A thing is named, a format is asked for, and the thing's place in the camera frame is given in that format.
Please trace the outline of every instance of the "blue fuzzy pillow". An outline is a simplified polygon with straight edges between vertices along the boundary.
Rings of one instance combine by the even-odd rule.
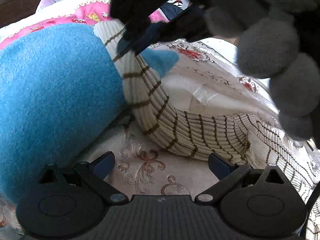
[[[145,50],[160,76],[173,51]],[[92,27],[64,24],[0,53],[0,192],[14,203],[48,163],[64,167],[125,108],[122,80]]]

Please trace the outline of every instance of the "brown stripe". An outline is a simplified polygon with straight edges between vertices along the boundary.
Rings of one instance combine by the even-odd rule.
[[[276,165],[278,165],[278,162],[279,162],[279,159],[280,159],[280,153],[278,153],[278,158],[276,159]]]
[[[176,113],[176,117],[174,119],[173,123],[173,136],[174,139],[171,140],[169,145],[164,149],[165,151],[168,151],[172,148],[172,146],[178,141],[178,136],[177,136],[177,125],[178,125],[178,114]]]
[[[199,116],[199,121],[200,121],[200,125],[201,125],[201,138],[202,138],[202,141],[204,142],[204,145],[206,147],[208,147],[212,152],[216,152],[214,149],[212,149],[209,144],[207,144],[207,141],[205,140],[204,138],[204,126],[203,126],[203,120],[202,120],[202,116],[201,114],[198,115]]]
[[[310,190],[311,190],[311,189],[309,189],[308,193],[306,194],[306,197],[304,198],[304,202],[307,201],[307,198],[308,198],[308,196],[309,196]]]
[[[145,72],[147,72],[150,69],[148,65],[146,65],[144,68],[141,69],[140,75],[143,75]]]
[[[191,153],[190,157],[194,158],[196,153],[197,153],[197,151],[198,151],[198,147],[193,142],[192,133],[191,133],[191,126],[190,126],[190,122],[189,122],[189,119],[188,119],[187,111],[184,111],[184,117],[185,117],[187,125],[188,125],[188,133],[189,133],[190,142],[193,144],[193,150],[192,150],[192,153]]]
[[[242,119],[241,119],[241,116],[239,116],[238,114],[237,114],[237,116],[239,117],[240,122],[242,123],[242,125],[244,126],[244,128],[245,128],[247,131],[249,131],[248,128],[244,125],[244,123],[243,123],[243,121],[242,121]]]
[[[311,232],[311,233],[313,233],[314,235],[317,235],[317,234],[319,234],[320,233],[320,231],[317,231],[317,232],[313,232],[310,228],[308,228],[307,227],[307,229]]]
[[[290,182],[292,183],[293,182],[293,178],[294,178],[294,175],[296,174],[295,171],[293,171],[293,175],[292,175],[292,178],[290,179]]]
[[[304,190],[304,192],[301,194],[301,198],[302,196],[307,192],[307,188]]]
[[[269,151],[268,151],[267,158],[266,158],[266,164],[269,164],[270,153],[271,153],[271,147],[269,147]]]
[[[118,54],[117,56],[115,56],[114,58],[113,58],[113,62],[116,62],[118,59],[120,59],[122,56],[120,55],[120,54]]]
[[[118,36],[122,33],[123,30],[124,30],[124,29],[122,29],[121,31],[119,31],[118,33],[116,33],[115,35],[113,35],[109,40],[107,40],[107,41],[105,42],[104,46],[107,46],[112,40],[114,40],[116,37],[118,37]]]
[[[280,138],[280,136],[279,136],[278,134],[276,134],[275,132],[271,131],[270,129],[264,127],[264,125],[263,125],[259,120],[257,120],[256,122],[259,123],[259,124],[260,124],[264,129],[266,129],[268,132],[272,133],[274,136],[278,137],[278,138],[281,140],[281,138]],[[290,155],[290,156],[292,157],[292,159],[295,161],[294,157],[293,157],[289,152],[287,152],[283,147],[281,147],[281,145],[279,145],[276,141],[275,141],[274,143],[275,143],[277,146],[279,146],[283,151],[285,151],[285,153],[287,153],[288,155]],[[311,167],[310,167],[310,165],[309,165],[308,162],[307,162],[307,164],[308,164],[308,166],[309,166],[309,169],[310,169],[311,174],[315,177],[316,175],[312,172],[312,169],[311,169]],[[306,173],[308,173],[308,171],[307,171],[304,167],[302,167],[299,163],[297,163],[297,165],[299,165],[302,169],[305,170]]]
[[[254,127],[258,130],[258,132],[261,133],[261,135],[262,135],[264,138],[266,138],[267,140],[269,140],[269,141],[275,143],[276,145],[278,145],[276,142],[270,140],[267,136],[265,136],[265,135],[260,131],[260,129],[257,128],[257,127],[251,122],[248,114],[247,114],[247,117],[248,117],[248,119],[249,119],[250,124],[251,124],[252,126],[254,126]],[[274,151],[278,154],[278,158],[277,158],[277,160],[276,160],[276,164],[278,164],[278,161],[279,161],[279,159],[280,159],[280,156],[281,156],[281,158],[282,158],[284,161],[287,162],[287,160],[280,154],[280,152],[278,152],[278,150],[274,149],[273,147],[271,147],[271,149],[274,150]],[[282,148],[282,150],[283,150],[286,154],[289,155],[289,153],[288,153],[285,149]],[[307,180],[297,169],[295,169],[290,163],[288,163],[288,164],[290,165],[290,167],[291,167],[294,171],[296,171],[299,175],[301,175],[301,176],[306,180],[306,182],[309,184],[310,187],[312,187],[311,184],[308,182],[308,180]],[[306,173],[307,173],[307,175],[309,176],[309,178],[311,179],[311,181],[313,182],[313,184],[316,185],[316,183],[314,183],[314,181],[313,181],[313,179],[311,178],[311,176],[309,175],[309,173],[308,173],[307,171],[306,171]]]
[[[317,201],[316,201],[316,205],[313,205],[313,206],[316,206],[316,208],[317,208],[317,213],[319,214],[319,203],[318,203],[318,199],[317,199]]]
[[[151,103],[151,100],[148,99],[148,100],[143,101],[143,102],[138,102],[138,103],[132,104],[131,107],[133,107],[133,108],[141,108],[141,107],[144,107],[144,106],[148,106],[150,103]]]
[[[236,136],[238,142],[239,142],[243,147],[245,147],[245,146],[246,146],[245,143],[243,143],[243,142],[239,139],[239,137],[238,137],[238,135],[237,135],[237,132],[236,132],[236,121],[235,121],[234,119],[233,119],[233,132],[235,133],[235,136]]]
[[[283,173],[285,172],[285,169],[288,167],[288,162],[285,162],[285,166],[284,166],[284,169],[283,169]]]
[[[161,80],[159,80],[154,86],[153,88],[148,92],[148,96],[151,96],[160,86],[161,84]]]
[[[301,187],[302,187],[302,181],[300,181],[300,186],[299,186],[299,190],[298,190],[298,192],[300,192]]]
[[[236,150],[236,148],[231,144],[231,142],[229,141],[229,138],[228,138],[228,133],[227,133],[227,129],[228,129],[228,123],[227,123],[227,117],[224,115],[224,127],[225,127],[225,137],[226,137],[226,139],[227,139],[227,142],[228,142],[228,144],[230,145],[230,147],[231,147],[231,149],[233,149],[237,154],[239,154],[239,155],[241,155],[240,154],[240,152],[238,152],[237,150]]]
[[[219,144],[219,142],[218,142],[218,138],[217,138],[217,122],[216,122],[216,119],[215,119],[214,116],[212,117],[212,120],[213,120],[213,124],[214,124],[214,140],[215,140],[217,146],[218,146],[221,150],[223,150],[224,152],[226,152],[227,154],[230,155],[230,158],[229,158],[228,160],[231,161],[231,160],[233,159],[233,156],[232,156],[228,151],[226,151],[225,149],[223,149],[222,146],[221,146],[221,145]]]
[[[143,131],[144,135],[150,135],[152,133],[154,133],[155,130],[157,130],[159,128],[159,124],[156,123],[153,127],[151,127],[150,129]]]
[[[134,78],[134,77],[141,77],[141,74],[140,73],[124,73],[124,74],[122,74],[123,79]]]
[[[161,109],[158,111],[158,113],[156,114],[156,119],[159,120],[163,111],[165,110],[165,108],[167,107],[167,104],[169,102],[169,96],[167,96],[167,99],[164,101],[163,105],[161,106]]]

